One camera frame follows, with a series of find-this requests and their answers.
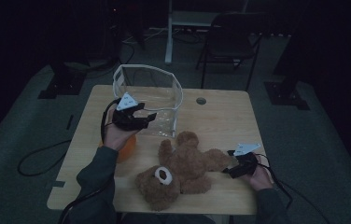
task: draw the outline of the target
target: transparent plastic bin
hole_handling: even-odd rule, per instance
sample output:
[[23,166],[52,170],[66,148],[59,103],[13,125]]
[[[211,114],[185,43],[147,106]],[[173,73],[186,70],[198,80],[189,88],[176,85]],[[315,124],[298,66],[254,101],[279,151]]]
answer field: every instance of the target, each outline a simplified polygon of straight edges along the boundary
[[176,118],[183,92],[173,73],[144,64],[122,64],[114,74],[113,91],[116,98],[128,92],[145,109],[134,112],[136,118],[157,113],[141,134],[175,137]]

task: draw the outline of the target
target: table surface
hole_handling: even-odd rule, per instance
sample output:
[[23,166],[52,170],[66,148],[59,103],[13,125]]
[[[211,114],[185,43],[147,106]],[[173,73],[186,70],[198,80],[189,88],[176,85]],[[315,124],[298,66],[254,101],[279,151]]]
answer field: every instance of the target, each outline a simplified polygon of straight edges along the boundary
[[[141,88],[152,91],[152,88]],[[260,143],[257,153],[265,154],[260,131],[249,96],[244,91],[216,91],[184,89],[184,100],[178,109],[176,132],[193,131],[198,134],[199,150],[219,148],[235,150],[237,144]],[[203,97],[205,105],[196,99]],[[79,171],[87,166],[100,143],[100,122],[103,111],[114,99],[112,86],[98,85],[91,92],[73,140],[57,176],[62,187],[53,187],[48,208],[64,209],[80,191],[76,181]],[[158,148],[162,136],[138,134],[134,154],[119,163],[115,173],[114,206],[118,212],[153,212],[134,184],[138,173],[159,164]],[[207,173],[212,188],[205,194],[183,195],[163,213],[253,215],[256,214],[255,194],[241,179],[231,179],[223,173]]]

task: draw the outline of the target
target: chair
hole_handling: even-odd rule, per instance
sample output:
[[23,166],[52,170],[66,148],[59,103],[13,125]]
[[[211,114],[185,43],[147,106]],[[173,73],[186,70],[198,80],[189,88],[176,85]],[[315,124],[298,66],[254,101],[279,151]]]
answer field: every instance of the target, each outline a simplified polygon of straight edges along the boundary
[[[246,83],[246,91],[248,91],[260,50],[260,40],[266,32],[265,29],[265,13],[226,12],[218,14],[206,34],[204,48],[196,64],[196,69],[199,69],[201,62],[204,64],[201,89],[204,88],[207,63],[235,64],[238,62],[234,66],[234,69],[237,69],[243,60],[253,58]],[[249,37],[253,33],[256,34],[256,38],[251,44]]]

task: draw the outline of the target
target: person's hand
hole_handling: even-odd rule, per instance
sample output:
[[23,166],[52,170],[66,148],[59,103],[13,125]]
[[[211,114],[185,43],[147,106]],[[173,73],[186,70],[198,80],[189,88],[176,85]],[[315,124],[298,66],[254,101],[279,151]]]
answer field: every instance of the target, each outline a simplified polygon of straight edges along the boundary
[[[113,113],[113,109],[108,111],[109,122],[112,120]],[[122,129],[118,128],[115,124],[108,124],[105,126],[105,139],[103,145],[119,151],[123,149],[127,140],[134,134],[137,134],[138,132],[140,131],[123,131]]]
[[[260,156],[256,155],[256,157],[260,163]],[[255,191],[273,188],[271,178],[269,177],[266,169],[260,165],[257,166],[253,175],[243,175],[241,178],[248,182]]]

